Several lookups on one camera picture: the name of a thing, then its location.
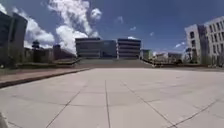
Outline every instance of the white building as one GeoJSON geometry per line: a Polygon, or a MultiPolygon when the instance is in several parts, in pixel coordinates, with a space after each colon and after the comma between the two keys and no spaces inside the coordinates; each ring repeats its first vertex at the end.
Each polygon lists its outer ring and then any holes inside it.
{"type": "Polygon", "coordinates": [[[199,64],[220,65],[224,52],[224,17],[219,17],[203,25],[185,28],[192,58],[199,64]]]}

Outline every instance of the paved plaza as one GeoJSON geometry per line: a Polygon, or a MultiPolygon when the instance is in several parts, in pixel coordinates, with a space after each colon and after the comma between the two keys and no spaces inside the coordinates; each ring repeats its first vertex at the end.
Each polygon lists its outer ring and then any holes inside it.
{"type": "Polygon", "coordinates": [[[0,90],[10,128],[223,128],[224,73],[93,69],[0,90]]]}

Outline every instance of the blue sky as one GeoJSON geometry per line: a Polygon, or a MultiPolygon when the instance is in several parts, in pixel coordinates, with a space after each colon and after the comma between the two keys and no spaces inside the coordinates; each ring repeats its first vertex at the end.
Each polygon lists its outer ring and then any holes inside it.
{"type": "Polygon", "coordinates": [[[29,21],[25,45],[38,39],[75,52],[74,37],[138,38],[143,48],[183,51],[184,28],[224,15],[223,0],[1,0],[29,21]]]}

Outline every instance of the stone tile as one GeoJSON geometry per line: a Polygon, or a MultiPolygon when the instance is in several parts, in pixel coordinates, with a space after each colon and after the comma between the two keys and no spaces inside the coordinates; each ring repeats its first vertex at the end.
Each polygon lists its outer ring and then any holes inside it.
{"type": "Polygon", "coordinates": [[[107,109],[68,106],[49,128],[109,128],[107,109]]]}
{"type": "Polygon", "coordinates": [[[121,85],[107,86],[107,92],[130,92],[129,89],[121,85]]]}
{"type": "Polygon", "coordinates": [[[109,107],[111,128],[167,128],[167,123],[147,104],[109,107]]]}
{"type": "Polygon", "coordinates": [[[82,90],[86,93],[106,93],[105,86],[88,86],[82,90]]]}
{"type": "Polygon", "coordinates": [[[132,92],[111,92],[107,93],[109,106],[130,105],[142,103],[143,101],[132,92]]]}
{"type": "Polygon", "coordinates": [[[147,102],[162,100],[171,97],[171,95],[159,90],[136,91],[135,94],[147,102]]]}
{"type": "Polygon", "coordinates": [[[70,103],[71,105],[106,106],[106,94],[80,93],[70,103]]]}
{"type": "Polygon", "coordinates": [[[67,104],[77,92],[52,91],[48,89],[29,90],[15,93],[16,97],[27,100],[67,104]]]}
{"type": "Polygon", "coordinates": [[[206,112],[177,125],[178,128],[223,128],[223,126],[224,119],[209,115],[206,112]]]}
{"type": "Polygon", "coordinates": [[[9,122],[22,128],[45,128],[63,107],[13,98],[1,109],[9,122]]]}
{"type": "Polygon", "coordinates": [[[213,114],[215,116],[218,116],[220,118],[224,119],[224,102],[217,102],[211,107],[209,107],[206,111],[210,114],[213,114]]]}
{"type": "Polygon", "coordinates": [[[177,124],[200,111],[192,105],[177,99],[150,102],[149,104],[166,117],[172,124],[177,124]]]}
{"type": "Polygon", "coordinates": [[[218,97],[215,96],[213,93],[206,93],[206,92],[195,92],[195,93],[190,93],[186,95],[182,95],[179,97],[180,100],[184,100],[187,103],[198,107],[200,109],[204,109],[208,107],[210,104],[215,102],[218,97]]]}

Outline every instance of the curb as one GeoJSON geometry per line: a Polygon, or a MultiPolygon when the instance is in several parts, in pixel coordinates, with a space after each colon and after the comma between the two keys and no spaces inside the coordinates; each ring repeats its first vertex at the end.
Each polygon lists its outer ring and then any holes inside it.
{"type": "Polygon", "coordinates": [[[6,82],[3,82],[3,83],[0,83],[0,89],[5,88],[5,87],[14,86],[14,85],[17,85],[17,84],[24,84],[24,83],[29,83],[29,82],[33,82],[33,81],[48,79],[48,78],[51,78],[51,77],[62,76],[62,75],[67,75],[67,74],[72,74],[72,73],[77,73],[77,72],[82,72],[82,71],[87,71],[87,70],[91,70],[91,69],[90,68],[89,69],[81,69],[81,70],[78,70],[78,71],[70,71],[70,72],[64,72],[64,73],[58,73],[58,74],[52,74],[52,75],[46,75],[46,76],[25,78],[25,79],[14,80],[14,81],[6,81],[6,82]]]}

